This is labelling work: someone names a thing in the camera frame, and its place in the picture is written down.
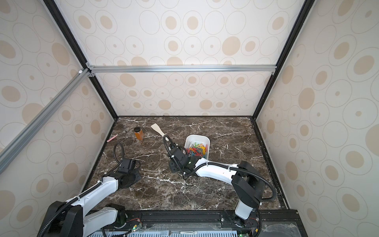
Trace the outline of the white plastic storage box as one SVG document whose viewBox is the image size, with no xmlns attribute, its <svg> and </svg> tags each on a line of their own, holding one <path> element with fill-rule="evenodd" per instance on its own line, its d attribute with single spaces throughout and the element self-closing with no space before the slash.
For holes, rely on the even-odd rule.
<svg viewBox="0 0 379 237">
<path fill-rule="evenodd" d="M 185 149 L 189 156 L 209 158 L 210 139 L 202 135 L 189 135 L 185 141 Z"/>
</svg>

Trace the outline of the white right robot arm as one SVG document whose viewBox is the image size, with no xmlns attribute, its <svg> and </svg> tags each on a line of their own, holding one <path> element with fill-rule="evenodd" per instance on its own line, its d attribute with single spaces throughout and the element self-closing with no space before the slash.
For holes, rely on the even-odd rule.
<svg viewBox="0 0 379 237">
<path fill-rule="evenodd" d="M 182 146 L 169 146 L 170 169 L 179 172 L 186 180 L 192 176 L 212 178 L 232 185 L 239 201 L 235 208 L 235 217 L 240 221 L 249 219 L 261 203 L 277 198 L 276 188 L 249 163 L 227 165 L 211 162 L 203 157 L 189 156 Z"/>
</svg>

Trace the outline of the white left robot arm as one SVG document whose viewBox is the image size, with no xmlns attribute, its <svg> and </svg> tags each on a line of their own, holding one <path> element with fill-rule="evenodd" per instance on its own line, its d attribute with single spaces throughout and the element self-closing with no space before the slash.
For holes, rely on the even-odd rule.
<svg viewBox="0 0 379 237">
<path fill-rule="evenodd" d="M 87 237 L 97 230 L 111 225 L 122 229 L 127 223 L 125 207 L 110 204 L 90 213 L 102 200 L 118 189 L 129 188 L 141 179 L 140 162 L 122 159 L 95 185 L 79 195 L 51 204 L 38 231 L 39 237 Z"/>
</svg>

